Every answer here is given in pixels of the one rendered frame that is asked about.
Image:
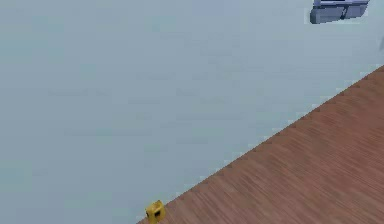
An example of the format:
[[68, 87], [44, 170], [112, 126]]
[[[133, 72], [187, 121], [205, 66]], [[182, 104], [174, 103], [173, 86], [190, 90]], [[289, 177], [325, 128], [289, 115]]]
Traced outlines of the yellow block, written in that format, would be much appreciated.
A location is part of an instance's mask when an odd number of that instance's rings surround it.
[[149, 224], [157, 224], [165, 218], [166, 211], [161, 200], [157, 200], [145, 208]]

